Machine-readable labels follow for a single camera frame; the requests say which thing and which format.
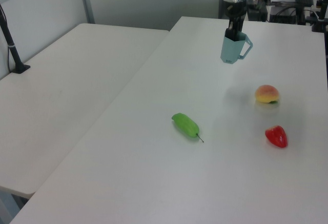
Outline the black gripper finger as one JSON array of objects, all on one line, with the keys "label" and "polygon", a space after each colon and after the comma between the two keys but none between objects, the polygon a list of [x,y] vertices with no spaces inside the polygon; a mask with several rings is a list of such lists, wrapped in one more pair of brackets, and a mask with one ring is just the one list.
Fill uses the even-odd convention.
[{"label": "black gripper finger", "polygon": [[233,22],[229,22],[229,26],[226,28],[224,36],[230,40],[235,40],[235,27]]},{"label": "black gripper finger", "polygon": [[239,40],[240,34],[242,32],[242,27],[243,27],[243,19],[238,18],[235,21],[235,40]]}]

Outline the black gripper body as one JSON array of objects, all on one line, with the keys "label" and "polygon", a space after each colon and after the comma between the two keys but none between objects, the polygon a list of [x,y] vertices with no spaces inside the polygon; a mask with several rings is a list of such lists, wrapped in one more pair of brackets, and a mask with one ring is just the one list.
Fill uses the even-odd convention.
[{"label": "black gripper body", "polygon": [[247,1],[239,1],[236,3],[227,2],[226,16],[234,27],[242,27],[245,14],[247,12]]}]

